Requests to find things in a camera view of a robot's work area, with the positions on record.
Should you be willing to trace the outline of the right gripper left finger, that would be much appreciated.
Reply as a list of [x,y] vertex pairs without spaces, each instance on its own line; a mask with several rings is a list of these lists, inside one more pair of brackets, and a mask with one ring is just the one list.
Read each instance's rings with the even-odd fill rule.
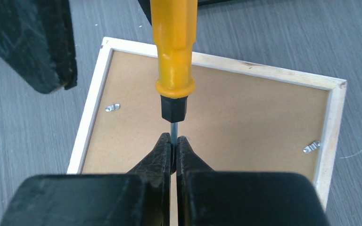
[[36,175],[17,189],[3,226],[167,226],[170,135],[124,174]]

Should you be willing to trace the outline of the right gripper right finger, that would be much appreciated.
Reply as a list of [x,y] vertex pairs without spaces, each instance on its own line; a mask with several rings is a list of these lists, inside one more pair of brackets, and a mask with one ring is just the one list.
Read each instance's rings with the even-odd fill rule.
[[186,137],[175,151],[180,226],[327,226],[311,182],[288,172],[215,171]]

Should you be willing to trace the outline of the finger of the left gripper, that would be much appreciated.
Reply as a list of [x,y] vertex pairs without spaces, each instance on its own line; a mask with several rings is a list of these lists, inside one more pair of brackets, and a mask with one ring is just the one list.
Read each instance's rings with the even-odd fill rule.
[[66,86],[66,2],[0,0],[0,58],[34,90]]
[[69,0],[61,1],[62,15],[65,27],[66,45],[68,51],[68,62],[70,70],[70,81],[64,86],[65,90],[71,89],[77,85],[77,63],[74,43],[74,32],[71,18]]

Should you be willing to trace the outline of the orange handled screwdriver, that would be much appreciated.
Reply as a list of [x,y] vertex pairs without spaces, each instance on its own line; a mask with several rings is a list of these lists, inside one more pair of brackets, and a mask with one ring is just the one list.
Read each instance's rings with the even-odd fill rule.
[[191,75],[192,48],[197,32],[196,0],[152,0],[151,22],[157,47],[162,118],[171,124],[171,145],[177,146],[178,123],[187,112],[187,98],[195,89]]

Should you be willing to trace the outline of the white wooden photo frame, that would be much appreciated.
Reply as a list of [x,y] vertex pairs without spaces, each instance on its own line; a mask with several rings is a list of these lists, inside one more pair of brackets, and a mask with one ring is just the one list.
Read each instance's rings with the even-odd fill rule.
[[115,225],[327,226],[347,82],[192,54],[174,125],[155,45],[105,37],[67,173]]

